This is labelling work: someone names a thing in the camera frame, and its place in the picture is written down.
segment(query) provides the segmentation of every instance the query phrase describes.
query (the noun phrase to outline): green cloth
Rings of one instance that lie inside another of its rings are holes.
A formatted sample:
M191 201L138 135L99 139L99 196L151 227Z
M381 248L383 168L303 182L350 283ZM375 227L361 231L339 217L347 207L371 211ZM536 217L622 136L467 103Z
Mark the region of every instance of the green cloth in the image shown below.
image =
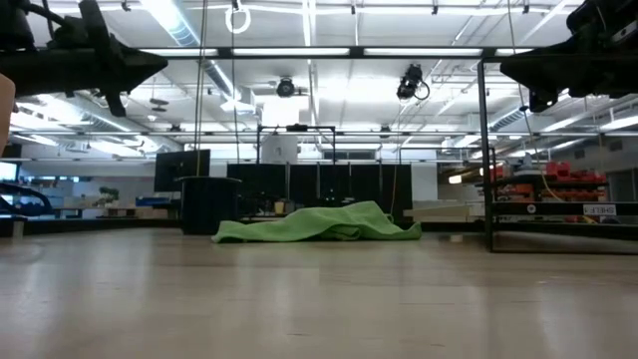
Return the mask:
M350 204L341 208L303 208L275 221L242 224L223 221L212 238L261 241L296 241L320 236L324 239L354 240L359 238L405 240L419 239L421 225L415 223L402 230L392 224L373 201Z

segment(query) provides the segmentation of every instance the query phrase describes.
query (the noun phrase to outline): label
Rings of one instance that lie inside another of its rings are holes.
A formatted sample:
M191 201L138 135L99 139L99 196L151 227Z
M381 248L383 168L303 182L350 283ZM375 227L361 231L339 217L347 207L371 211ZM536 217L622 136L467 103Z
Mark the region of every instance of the label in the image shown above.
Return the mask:
M585 215L617 215L616 204L584 204L582 212Z

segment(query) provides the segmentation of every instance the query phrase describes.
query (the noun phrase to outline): metal frame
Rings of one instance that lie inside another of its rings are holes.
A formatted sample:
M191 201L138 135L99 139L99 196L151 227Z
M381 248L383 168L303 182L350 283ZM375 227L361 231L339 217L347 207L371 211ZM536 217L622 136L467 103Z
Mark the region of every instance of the metal frame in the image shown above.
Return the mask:
M480 119L480 150L482 152L482 167L483 172L489 171L489 143L488 143L488 123L487 123L487 104L486 104L486 86L485 86L485 64L493 63L505 63L516 62L521 60L537 59L542 61L609 61L609 60L624 60L624 61L638 61L638 55L534 55L534 56L521 56L510 58L497 58L486 57L478 62L478 105L479 105L479 119ZM612 133L598 134L591 133L594 136L611 137ZM520 250L520 249L505 249L494 247L493 234L498 229L498 217L500 215L530 215L533 211L538 215L584 215L583 205L586 202L532 202L532 203L515 203L515 202L494 202L497 199L495 195L497 192L497 186L492 186L491 176L483 176L483 196L485 205L485 225L484 225L484 239L485 248L490 252L499 253L582 253L580 251L538 251L538 250ZM636 215L638 214L638 202L597 202L596 204L615 204L617 215ZM617 251L600 251L595 254L638 254L638 250L635 253L617 252Z

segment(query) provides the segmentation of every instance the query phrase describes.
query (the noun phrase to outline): ceiling duct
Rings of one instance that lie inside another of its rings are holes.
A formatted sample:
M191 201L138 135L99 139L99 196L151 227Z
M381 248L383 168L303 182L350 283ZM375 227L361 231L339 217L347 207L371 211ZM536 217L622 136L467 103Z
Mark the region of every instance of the ceiling duct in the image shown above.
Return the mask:
M76 94L75 97L69 98L66 101L85 111L85 114L91 116L95 122L104 123L122 131L122 136L126 136L129 131L144 132L149 130L127 118L117 118L111 115L108 108L100 107L98 104L87 99L81 94ZM153 137L153 142L155 142L158 147L165 147L171 151L183 151L182 145L164 137Z
M140 2L178 45L181 47L198 47L201 45L199 35L193 30L194 27L181 10L178 1L141 0ZM241 91L235 91L233 84L214 61L202 60L198 61L198 63L210 80L223 93L226 100L231 100L233 97L235 101L241 100Z

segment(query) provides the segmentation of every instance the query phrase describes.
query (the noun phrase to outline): black machine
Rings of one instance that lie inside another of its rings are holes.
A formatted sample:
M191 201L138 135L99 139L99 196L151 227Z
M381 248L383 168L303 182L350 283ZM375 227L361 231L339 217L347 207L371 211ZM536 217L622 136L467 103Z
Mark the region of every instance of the black machine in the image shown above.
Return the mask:
M0 73L16 85L16 97L99 89L114 116L126 110L120 93L129 93L168 65L166 59L129 48L109 34L95 0L80 2L82 19L62 18L28 0L0 0ZM26 16L47 19L51 41L36 49ZM55 31L53 24L60 27Z
M516 61L503 62L500 70L529 88L529 108L535 113L555 105L565 89L575 98L638 93L637 19L637 0L587 0L567 17L569 40L514 55ZM565 60L534 55L584 57Z
M425 87L428 90L427 94L423 97L417 95L421 88ZM397 97L399 100L407 101L413 97L417 100L425 100L430 96L430 87L423 81L423 70L421 65L412 64L406 70L406 74L401 78L399 88L397 89Z

